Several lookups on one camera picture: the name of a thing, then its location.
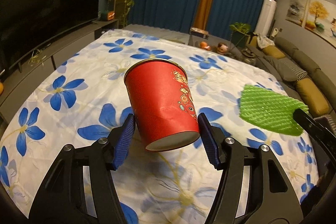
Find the doll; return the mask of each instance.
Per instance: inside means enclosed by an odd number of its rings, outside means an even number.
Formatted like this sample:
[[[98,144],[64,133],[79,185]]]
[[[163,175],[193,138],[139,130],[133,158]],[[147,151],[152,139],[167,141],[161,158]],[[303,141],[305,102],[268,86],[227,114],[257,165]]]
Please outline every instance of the doll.
[[[204,50],[206,50],[206,51],[211,51],[211,47],[205,41],[202,41],[199,44],[199,47],[202,48],[202,49],[204,49]]]
[[[223,42],[220,42],[218,43],[216,50],[218,54],[224,55],[228,51],[228,47]]]

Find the white cloth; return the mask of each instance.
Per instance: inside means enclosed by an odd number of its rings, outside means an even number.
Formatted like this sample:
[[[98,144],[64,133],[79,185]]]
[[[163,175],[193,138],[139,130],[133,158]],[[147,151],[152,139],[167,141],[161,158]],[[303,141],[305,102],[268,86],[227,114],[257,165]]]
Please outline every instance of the white cloth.
[[[275,46],[274,41],[262,35],[258,35],[257,42],[259,48],[266,48],[267,46]]]
[[[196,47],[114,30],[82,49],[41,83],[0,141],[0,149],[5,147],[0,151],[6,149],[9,158],[5,165],[5,152],[0,156],[9,187],[4,179],[1,181],[26,216],[41,181],[65,144],[88,146],[92,139],[106,136],[110,128],[120,126],[130,111],[123,83],[125,71],[149,57],[170,58],[187,71],[196,111],[204,112],[212,125],[230,133],[242,145],[269,144],[299,199],[307,194],[311,183],[317,182],[314,152],[307,133],[301,138],[276,134],[239,117],[238,99],[245,84],[286,94],[275,77]],[[17,145],[20,132],[22,138]],[[245,211],[247,172],[237,215]],[[125,163],[112,176],[119,199],[125,204],[123,209],[131,216],[129,223],[203,224],[221,172],[209,163],[200,139],[181,149],[156,153],[145,151],[136,132]],[[84,181],[88,211],[94,215],[87,168]]]

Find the red paper cup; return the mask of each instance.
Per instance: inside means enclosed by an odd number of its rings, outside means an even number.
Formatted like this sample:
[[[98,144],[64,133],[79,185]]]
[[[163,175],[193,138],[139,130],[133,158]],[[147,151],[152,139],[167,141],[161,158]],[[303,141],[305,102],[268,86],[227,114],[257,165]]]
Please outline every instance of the red paper cup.
[[[146,150],[173,150],[199,138],[187,76],[178,64],[142,60],[127,70],[124,82]]]

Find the television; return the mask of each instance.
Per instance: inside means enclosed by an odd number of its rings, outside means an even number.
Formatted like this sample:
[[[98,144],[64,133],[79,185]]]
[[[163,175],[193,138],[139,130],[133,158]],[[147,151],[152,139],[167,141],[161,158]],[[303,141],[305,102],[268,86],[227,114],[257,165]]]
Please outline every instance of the television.
[[[17,63],[51,39],[98,17],[99,0],[0,0],[1,66]]]

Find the white air conditioner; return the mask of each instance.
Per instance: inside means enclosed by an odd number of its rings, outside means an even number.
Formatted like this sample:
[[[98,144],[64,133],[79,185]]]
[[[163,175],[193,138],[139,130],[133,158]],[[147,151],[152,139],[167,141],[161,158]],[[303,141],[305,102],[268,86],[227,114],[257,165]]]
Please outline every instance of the white air conditioner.
[[[257,26],[254,32],[266,36],[271,27],[277,2],[275,0],[264,0]]]

